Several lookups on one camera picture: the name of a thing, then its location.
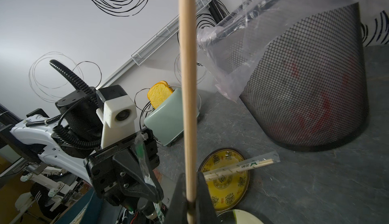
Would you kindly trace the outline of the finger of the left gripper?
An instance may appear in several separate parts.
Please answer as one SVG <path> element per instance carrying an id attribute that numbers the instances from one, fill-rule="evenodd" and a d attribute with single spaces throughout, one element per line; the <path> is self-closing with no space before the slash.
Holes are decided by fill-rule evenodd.
<path id="1" fill-rule="evenodd" d="M 146 186 L 143 180 L 136 151 L 122 150 L 112 157 L 112 163 L 119 188 L 125 196 L 145 198 L 151 201 L 152 188 Z"/>

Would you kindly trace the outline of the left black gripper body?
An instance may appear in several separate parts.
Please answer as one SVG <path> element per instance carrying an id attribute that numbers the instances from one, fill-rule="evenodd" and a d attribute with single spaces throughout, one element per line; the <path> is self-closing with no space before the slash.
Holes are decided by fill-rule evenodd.
<path id="1" fill-rule="evenodd" d="M 140 132 L 146 136 L 144 140 L 145 149 L 154 170 L 160 164 L 160 158 L 157 154 L 157 142 L 150 129 L 145 128 Z M 140 199 L 138 197 L 127 197 L 121 192 L 112 163 L 112 157 L 116 153 L 125 149 L 132 150 L 132 152 L 136 151 L 135 138 L 136 133 L 84 160 L 87 173 L 98 198 L 106 200 L 113 206 L 135 206 Z"/>

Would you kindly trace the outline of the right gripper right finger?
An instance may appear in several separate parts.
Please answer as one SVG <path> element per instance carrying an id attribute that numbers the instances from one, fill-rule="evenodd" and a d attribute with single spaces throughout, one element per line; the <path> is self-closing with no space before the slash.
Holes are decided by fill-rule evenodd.
<path id="1" fill-rule="evenodd" d="M 197 172 L 197 224 L 220 224 L 202 172 Z"/>

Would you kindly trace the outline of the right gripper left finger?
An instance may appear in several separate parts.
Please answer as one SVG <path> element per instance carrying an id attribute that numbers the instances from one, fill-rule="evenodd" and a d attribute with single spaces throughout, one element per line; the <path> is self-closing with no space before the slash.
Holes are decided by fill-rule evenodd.
<path id="1" fill-rule="evenodd" d="M 164 224 L 186 224 L 186 182 L 184 173 L 179 176 Z"/>

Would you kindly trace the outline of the clear green printed chopstick wrapper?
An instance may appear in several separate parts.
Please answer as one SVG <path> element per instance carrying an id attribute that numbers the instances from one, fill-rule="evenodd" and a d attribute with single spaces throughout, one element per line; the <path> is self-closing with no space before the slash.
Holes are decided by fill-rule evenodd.
<path id="1" fill-rule="evenodd" d="M 151 202 L 153 203 L 160 224 L 163 224 L 165 221 L 165 215 L 162 212 L 162 200 L 164 198 L 164 194 L 163 194 L 162 187 L 157 180 L 157 177 L 155 176 L 153 170 L 151 169 L 149 157 L 147 156 L 147 152 L 145 149 L 145 144 L 144 144 L 145 139 L 146 136 L 144 136 L 143 133 L 141 133 L 140 131 L 136 133 L 136 138 L 135 138 L 136 155 L 138 158 L 143 180 L 146 186 L 150 186 L 152 188 Z"/>

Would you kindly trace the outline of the chopsticks green tip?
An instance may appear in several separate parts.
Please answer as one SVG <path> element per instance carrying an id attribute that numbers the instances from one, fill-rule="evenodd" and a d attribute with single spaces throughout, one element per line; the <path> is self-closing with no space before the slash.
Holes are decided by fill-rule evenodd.
<path id="1" fill-rule="evenodd" d="M 189 224 L 195 224 L 197 193 L 197 34 L 196 0 L 179 0 L 179 40 L 183 102 L 184 156 L 187 211 Z"/>

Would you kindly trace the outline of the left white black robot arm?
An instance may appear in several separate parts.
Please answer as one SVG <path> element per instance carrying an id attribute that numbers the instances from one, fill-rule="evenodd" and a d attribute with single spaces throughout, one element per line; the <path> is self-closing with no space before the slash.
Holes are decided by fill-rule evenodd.
<path id="1" fill-rule="evenodd" d="M 95 89 L 61 62 L 49 62 L 74 87 L 56 102 L 60 114 L 35 112 L 4 139 L 34 163 L 58 166 L 87 181 L 97 196 L 132 210 L 139 200 L 157 212 L 164 198 L 153 170 L 159 165 L 151 130 L 135 130 L 135 102 L 119 86 Z"/>

